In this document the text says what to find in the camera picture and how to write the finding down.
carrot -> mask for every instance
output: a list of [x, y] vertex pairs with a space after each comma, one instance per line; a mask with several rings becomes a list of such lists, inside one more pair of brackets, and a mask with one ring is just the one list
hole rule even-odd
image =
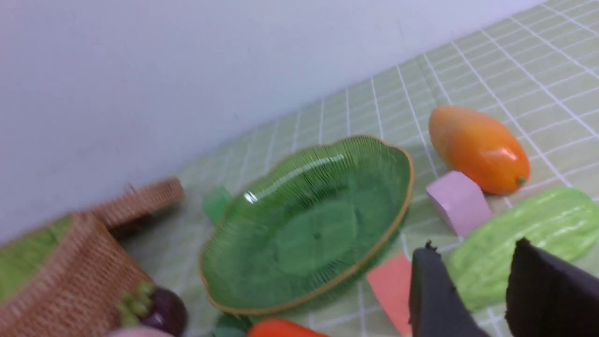
[[279, 318], [260, 321], [250, 329], [247, 337], [328, 337], [293, 322]]
[[506, 195], [530, 177], [522, 145], [496, 119], [460, 106], [439, 106], [428, 120], [431, 142], [450, 169], [460, 171], [484, 192]]

pink block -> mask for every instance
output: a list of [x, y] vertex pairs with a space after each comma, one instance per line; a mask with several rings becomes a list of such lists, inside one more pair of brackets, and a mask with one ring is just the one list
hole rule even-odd
[[439, 217], [458, 236], [470, 234], [492, 217], [480, 187], [461, 172], [451, 171], [426, 187]]

toy vegetable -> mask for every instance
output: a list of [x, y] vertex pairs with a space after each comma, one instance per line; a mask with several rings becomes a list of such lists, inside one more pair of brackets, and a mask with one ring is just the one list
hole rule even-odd
[[123, 327], [139, 324], [180, 337], [187, 327], [187, 309], [172, 291], [152, 283], [140, 284], [126, 292], [117, 305]]
[[496, 119], [460, 106], [440, 106], [428, 120], [431, 142], [451, 169], [460, 171], [488, 193], [518, 190], [530, 176], [522, 145]]
[[328, 337], [293, 322], [270, 318], [254, 324], [247, 337]]
[[599, 206], [578, 189], [554, 188], [477, 228], [446, 262], [469, 310], [505, 301], [516, 241], [523, 237], [564, 261], [575, 261], [599, 240]]

green glass plate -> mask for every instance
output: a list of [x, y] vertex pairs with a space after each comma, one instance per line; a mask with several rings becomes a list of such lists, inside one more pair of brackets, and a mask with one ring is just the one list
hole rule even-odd
[[270, 315], [333, 290], [397, 233], [413, 185], [410, 155], [369, 136], [292, 155], [227, 205], [200, 256], [208, 299]]

bitter melon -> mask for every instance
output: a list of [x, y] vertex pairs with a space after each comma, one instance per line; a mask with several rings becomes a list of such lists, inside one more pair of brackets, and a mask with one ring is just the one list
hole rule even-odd
[[523, 237], [565, 261], [577, 260], [599, 240], [599, 206], [578, 189], [555, 188], [472, 232], [446, 263], [469, 310], [505, 301], [512, 255]]

